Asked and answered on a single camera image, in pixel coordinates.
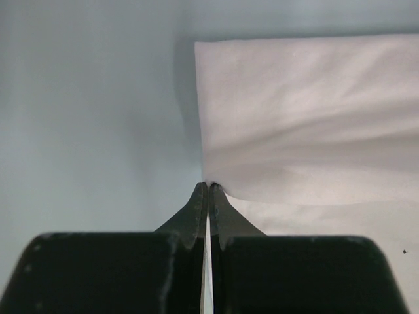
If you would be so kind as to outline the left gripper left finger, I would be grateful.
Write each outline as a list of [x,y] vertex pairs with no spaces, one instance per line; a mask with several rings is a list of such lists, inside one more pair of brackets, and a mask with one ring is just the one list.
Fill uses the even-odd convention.
[[2,313],[199,313],[208,187],[153,232],[35,237],[1,298]]

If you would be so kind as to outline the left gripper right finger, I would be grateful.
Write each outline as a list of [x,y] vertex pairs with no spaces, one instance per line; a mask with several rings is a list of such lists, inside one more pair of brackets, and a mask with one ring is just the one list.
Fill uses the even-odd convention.
[[379,247],[350,235],[268,236],[208,192],[216,313],[407,313]]

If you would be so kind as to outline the white t shirt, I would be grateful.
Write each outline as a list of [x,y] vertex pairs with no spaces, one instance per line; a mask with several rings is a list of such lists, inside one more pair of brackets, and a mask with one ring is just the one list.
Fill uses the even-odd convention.
[[418,312],[418,36],[197,42],[203,176],[270,235],[375,241]]

